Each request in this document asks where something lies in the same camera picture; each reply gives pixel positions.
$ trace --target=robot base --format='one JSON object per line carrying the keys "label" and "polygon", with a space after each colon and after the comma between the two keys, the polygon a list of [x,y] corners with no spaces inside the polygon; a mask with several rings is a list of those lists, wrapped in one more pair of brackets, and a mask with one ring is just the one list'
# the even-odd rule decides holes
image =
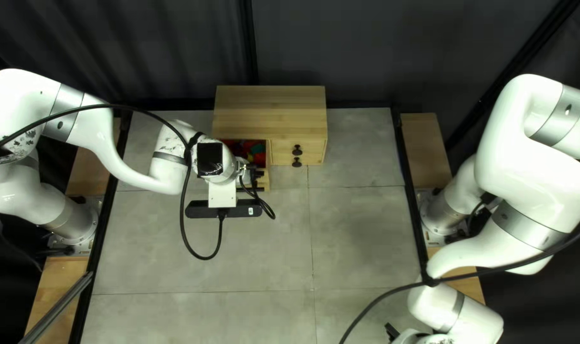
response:
{"label": "robot base", "polygon": [[87,197],[87,202],[81,204],[81,206],[88,207],[93,218],[93,223],[87,233],[78,239],[66,239],[55,233],[52,233],[48,239],[48,247],[52,250],[65,250],[67,247],[72,247],[73,252],[67,256],[89,256],[91,254],[91,249],[93,248],[93,243],[95,241],[95,231],[97,230],[97,224],[99,223],[99,213],[101,206],[103,204],[103,196]]}

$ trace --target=black curtain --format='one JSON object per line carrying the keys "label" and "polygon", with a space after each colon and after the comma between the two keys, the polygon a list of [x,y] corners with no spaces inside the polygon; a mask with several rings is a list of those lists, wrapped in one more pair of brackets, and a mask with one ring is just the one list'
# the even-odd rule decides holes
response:
{"label": "black curtain", "polygon": [[246,81],[235,0],[0,1],[0,57],[109,102]]}
{"label": "black curtain", "polygon": [[[523,73],[546,76],[580,89],[580,5],[539,51]],[[473,103],[462,112],[463,115],[468,113],[484,90],[479,90],[475,94]],[[452,171],[456,171],[466,158],[477,151],[488,119],[489,113],[465,132],[459,144],[447,152]]]}

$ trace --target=black cable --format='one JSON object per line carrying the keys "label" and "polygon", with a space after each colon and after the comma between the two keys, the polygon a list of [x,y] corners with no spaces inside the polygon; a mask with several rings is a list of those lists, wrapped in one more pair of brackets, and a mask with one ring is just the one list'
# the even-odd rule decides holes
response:
{"label": "black cable", "polygon": [[477,210],[479,210],[480,206],[483,206],[485,203],[483,201],[479,202],[478,205],[476,205],[476,207],[473,209],[473,211],[470,212],[469,215],[469,219],[466,221],[466,231],[467,231],[467,236],[470,236],[470,225],[473,222],[473,217],[475,217],[475,215],[477,214]]}
{"label": "black cable", "polygon": [[199,260],[210,260],[218,254],[220,250],[220,245],[222,244],[222,222],[226,218],[226,209],[219,209],[218,210],[218,219],[220,219],[220,226],[218,227],[218,243],[216,244],[216,249],[214,253],[210,254],[209,256],[202,256],[197,254],[194,249],[190,246],[188,239],[186,238],[186,230],[184,229],[184,199],[186,194],[186,189],[188,188],[188,178],[190,178],[190,168],[188,168],[188,173],[186,174],[186,178],[184,180],[184,186],[182,188],[182,198],[179,201],[179,230],[182,235],[182,240],[184,241],[184,246],[188,249],[190,254],[192,254],[196,259]]}
{"label": "black cable", "polygon": [[239,183],[241,184],[241,188],[243,188],[243,190],[249,196],[252,196],[256,200],[256,202],[258,202],[260,207],[263,208],[263,211],[271,218],[271,220],[275,220],[276,216],[275,212],[273,211],[273,208],[271,208],[271,206],[269,206],[269,203],[265,202],[264,199],[258,197],[258,192],[256,191],[256,178],[254,177],[254,171],[251,171],[250,174],[251,174],[251,187],[253,193],[248,191],[248,189],[245,187],[243,176],[239,176]]}
{"label": "black cable", "polygon": [[[151,113],[149,111],[146,110],[142,110],[140,108],[136,108],[134,106],[129,106],[129,105],[121,105],[121,104],[95,104],[95,105],[87,105],[87,106],[80,106],[77,108],[72,108],[69,110],[65,110],[65,111],[61,111],[59,113],[56,114],[52,114],[46,118],[42,118],[38,121],[35,121],[27,126],[25,126],[22,129],[17,130],[16,132],[12,133],[10,136],[5,137],[4,139],[2,139],[0,141],[0,147],[2,147],[3,145],[8,144],[10,141],[12,141],[13,139],[19,137],[21,134],[39,126],[42,125],[48,121],[51,121],[53,119],[57,119],[59,117],[63,117],[67,114],[71,114],[71,113],[76,113],[76,112],[80,112],[80,111],[87,111],[87,110],[94,110],[94,109],[101,109],[101,108],[113,108],[113,109],[118,109],[118,110],[127,110],[127,111],[133,111],[133,112],[137,112],[137,113],[141,113],[141,114],[145,114],[146,116],[152,117],[155,120],[163,123],[165,126],[167,126],[169,129],[171,129],[171,131],[173,133],[175,133],[180,141],[182,142],[182,144],[184,145],[184,161],[186,162],[186,165],[188,167],[188,171],[186,172],[186,178],[184,180],[184,187],[182,188],[182,193],[180,195],[181,199],[180,199],[180,209],[179,209],[179,226],[180,226],[180,233],[182,235],[182,240],[184,241],[184,245],[186,246],[186,248],[188,249],[188,251],[190,252],[190,254],[192,254],[195,258],[200,259],[200,260],[209,260],[213,257],[215,257],[218,254],[218,251],[220,249],[220,244],[222,243],[222,222],[224,221],[224,218],[226,217],[226,213],[224,213],[223,215],[220,215],[221,213],[218,214],[218,217],[220,218],[220,226],[219,226],[219,230],[218,230],[218,244],[216,246],[216,249],[214,250],[214,253],[209,255],[209,256],[202,256],[200,254],[197,254],[192,247],[190,246],[190,244],[188,243],[188,239],[186,238],[186,229],[184,226],[184,199],[186,197],[186,191],[187,191],[187,187],[188,187],[188,179],[190,178],[190,168],[192,166],[191,162],[191,156],[190,156],[190,149],[192,148],[192,145],[189,144],[185,137],[182,136],[182,134],[178,131],[178,129],[175,129],[175,127],[173,127],[169,122],[165,121],[164,119],[162,119],[160,116]],[[196,143],[196,138],[198,138],[202,133],[197,133],[194,138],[192,138],[190,140],[191,143]]]}
{"label": "black cable", "polygon": [[[524,266],[524,265],[532,264],[533,262],[538,262],[539,260],[545,259],[545,258],[547,258],[549,256],[552,256],[554,254],[557,254],[558,252],[561,252],[561,250],[564,250],[565,248],[567,248],[570,245],[574,244],[579,238],[580,238],[580,231],[576,232],[575,235],[573,235],[571,238],[569,238],[563,244],[559,244],[557,246],[554,246],[550,250],[547,250],[547,251],[545,251],[545,252],[543,252],[541,254],[537,254],[536,256],[533,256],[531,258],[527,258],[527,259],[524,259],[524,260],[519,261],[519,262],[514,262],[512,264],[507,264],[507,265],[499,266],[497,268],[492,268],[492,269],[480,270],[480,271],[477,271],[477,272],[472,272],[470,274],[463,274],[463,275],[452,276],[452,277],[445,277],[445,278],[435,278],[435,279],[432,279],[431,281],[429,281],[428,286],[437,286],[440,283],[452,282],[452,281],[457,281],[457,280],[463,280],[465,278],[471,278],[471,277],[480,277],[480,276],[485,276],[485,275],[497,274],[499,272],[504,272],[506,270],[512,270],[512,269],[516,269],[516,268],[519,268],[519,267]],[[395,293],[399,293],[399,292],[404,291],[404,290],[409,290],[409,289],[416,288],[418,286],[424,286],[424,285],[426,285],[426,282],[416,282],[416,283],[412,283],[412,284],[400,286],[400,287],[395,288],[395,289],[392,289],[390,291],[386,291],[385,293],[383,293],[380,296],[378,296],[375,300],[371,301],[366,306],[366,308],[362,312],[360,312],[360,314],[358,314],[358,316],[354,319],[354,321],[351,323],[351,325],[349,325],[349,327],[347,328],[347,330],[345,331],[345,333],[343,333],[343,336],[341,337],[341,340],[339,341],[339,344],[345,343],[345,340],[347,339],[347,337],[349,336],[349,334],[352,332],[352,330],[354,329],[354,327],[356,325],[358,325],[358,323],[360,322],[360,320],[362,320],[362,318],[373,307],[375,307],[375,305],[377,305],[379,302],[381,302],[381,300],[385,299],[388,296],[392,296]]]}

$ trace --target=wooden platform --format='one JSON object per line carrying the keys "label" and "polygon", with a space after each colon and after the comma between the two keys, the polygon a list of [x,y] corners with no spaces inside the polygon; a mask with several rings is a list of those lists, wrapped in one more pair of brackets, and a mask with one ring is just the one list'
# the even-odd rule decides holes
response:
{"label": "wooden platform", "polygon": [[[120,119],[114,119],[116,141],[120,133]],[[67,184],[67,195],[103,195],[107,188],[110,173],[103,167],[95,153],[85,148],[78,148],[74,166]],[[84,274],[88,257],[49,257],[46,259],[38,291],[33,301],[31,315],[25,333],[52,308],[65,292]],[[67,344],[74,323],[76,298],[49,330],[38,340],[38,344]]]}
{"label": "wooden platform", "polygon": [[[434,113],[403,113],[401,121],[402,136],[405,141],[414,187],[416,189],[444,188],[451,181],[452,176],[437,115]],[[439,249],[440,247],[428,247],[428,258],[436,254]],[[477,271],[475,267],[459,268],[448,272],[444,277],[475,271]],[[485,304],[478,277],[450,282],[448,285]]]}

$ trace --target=drawer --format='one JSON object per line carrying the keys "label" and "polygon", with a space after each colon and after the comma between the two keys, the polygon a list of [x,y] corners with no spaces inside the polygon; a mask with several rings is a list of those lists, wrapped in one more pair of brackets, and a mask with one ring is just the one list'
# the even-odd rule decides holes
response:
{"label": "drawer", "polygon": [[[294,155],[292,152],[299,145],[303,152]],[[292,165],[294,158],[299,158],[303,165],[320,165],[324,157],[326,140],[271,140],[273,165]]]}
{"label": "drawer", "polygon": [[299,158],[303,165],[322,165],[322,153],[303,153],[294,156],[292,153],[273,153],[273,165],[292,165],[294,158]]}
{"label": "drawer", "polygon": [[300,145],[303,154],[319,154],[324,152],[325,140],[271,140],[273,154],[292,154],[295,145]]}

